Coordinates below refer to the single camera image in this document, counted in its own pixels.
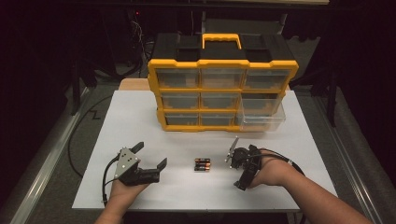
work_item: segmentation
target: person's arm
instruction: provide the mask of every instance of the person's arm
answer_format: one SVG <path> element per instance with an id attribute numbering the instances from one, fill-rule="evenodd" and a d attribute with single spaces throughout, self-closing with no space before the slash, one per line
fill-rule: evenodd
<path id="1" fill-rule="evenodd" d="M 284 161 L 262 158 L 262 168 L 250 188 L 260 184 L 284 187 L 311 223 L 371 223 L 358 211 Z"/>
<path id="2" fill-rule="evenodd" d="M 115 180 L 111 187 L 110 197 L 107 205 L 95 224 L 119 224 L 123 215 L 132 205 L 137 195 L 142 192 L 147 185 L 128 187 L 119 180 Z"/>

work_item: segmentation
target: dark background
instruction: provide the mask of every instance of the dark background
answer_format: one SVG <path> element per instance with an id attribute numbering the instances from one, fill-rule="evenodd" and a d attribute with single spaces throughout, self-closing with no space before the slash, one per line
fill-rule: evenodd
<path id="1" fill-rule="evenodd" d="M 332 6 L 354 8 L 358 3 L 332 1 Z M 395 185 L 396 42 L 392 34 L 396 28 L 392 23 L 396 18 L 391 4 L 369 0 L 347 13 L 292 12 L 284 36 L 297 35 L 301 41 L 321 37 L 306 73 L 323 66 L 336 70 L 352 113 Z M 113 72 L 116 63 L 137 63 L 140 51 L 136 36 L 126 22 L 131 15 L 139 20 L 145 38 L 160 32 L 189 34 L 200 30 L 200 22 L 191 27 L 191 13 L 186 10 L 80 8 L 43 0 L 3 1 L 0 8 L 0 170 L 5 180 L 0 206 L 64 111 L 64 92 L 71 84 L 75 61 L 89 59 Z M 263 16 L 262 12 L 212 14 L 254 20 L 273 16 Z M 200 12 L 194 11 L 193 17 L 200 21 Z M 92 64 L 83 67 L 92 73 Z M 323 78 L 328 76 L 309 78 L 303 84 L 315 84 Z"/>

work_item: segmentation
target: plastic drawer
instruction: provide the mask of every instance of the plastic drawer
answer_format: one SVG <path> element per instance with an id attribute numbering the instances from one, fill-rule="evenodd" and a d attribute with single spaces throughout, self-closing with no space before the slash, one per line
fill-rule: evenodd
<path id="1" fill-rule="evenodd" d="M 160 88 L 197 88 L 199 69 L 197 68 L 157 68 Z"/>
<path id="2" fill-rule="evenodd" d="M 196 109 L 198 108 L 199 93 L 163 92 L 163 108 L 165 109 Z"/>
<path id="3" fill-rule="evenodd" d="M 204 126 L 230 126 L 233 125 L 234 113 L 204 113 L 201 114 L 201 124 Z"/>
<path id="4" fill-rule="evenodd" d="M 203 68 L 202 88 L 239 89 L 244 71 L 240 68 Z"/>
<path id="5" fill-rule="evenodd" d="M 201 93 L 201 108 L 204 109 L 234 109 L 238 93 Z"/>
<path id="6" fill-rule="evenodd" d="M 247 114 L 243 109 L 238 111 L 235 125 L 239 125 L 241 132 L 273 132 L 286 120 L 283 105 L 280 104 L 272 116 L 261 114 Z"/>
<path id="7" fill-rule="evenodd" d="M 165 113 L 167 125 L 198 125 L 196 113 Z"/>
<path id="8" fill-rule="evenodd" d="M 241 103 L 246 113 L 272 115 L 282 101 L 276 93 L 242 93 Z"/>
<path id="9" fill-rule="evenodd" d="M 249 69 L 244 90 L 281 90 L 290 70 Z"/>

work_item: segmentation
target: aa battery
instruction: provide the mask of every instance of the aa battery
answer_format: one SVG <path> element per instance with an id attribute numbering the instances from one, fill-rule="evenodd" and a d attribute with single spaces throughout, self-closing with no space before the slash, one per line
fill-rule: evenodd
<path id="1" fill-rule="evenodd" d="M 195 159 L 194 171 L 209 171 L 210 170 L 210 159 L 197 158 Z"/>

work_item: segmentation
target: yellow storage organizer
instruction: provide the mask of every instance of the yellow storage organizer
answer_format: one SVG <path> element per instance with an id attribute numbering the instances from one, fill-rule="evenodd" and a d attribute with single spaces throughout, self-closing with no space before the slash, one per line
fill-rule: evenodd
<path id="1" fill-rule="evenodd" d="M 281 35 L 158 34 L 148 83 L 165 131 L 273 131 L 298 64 Z"/>

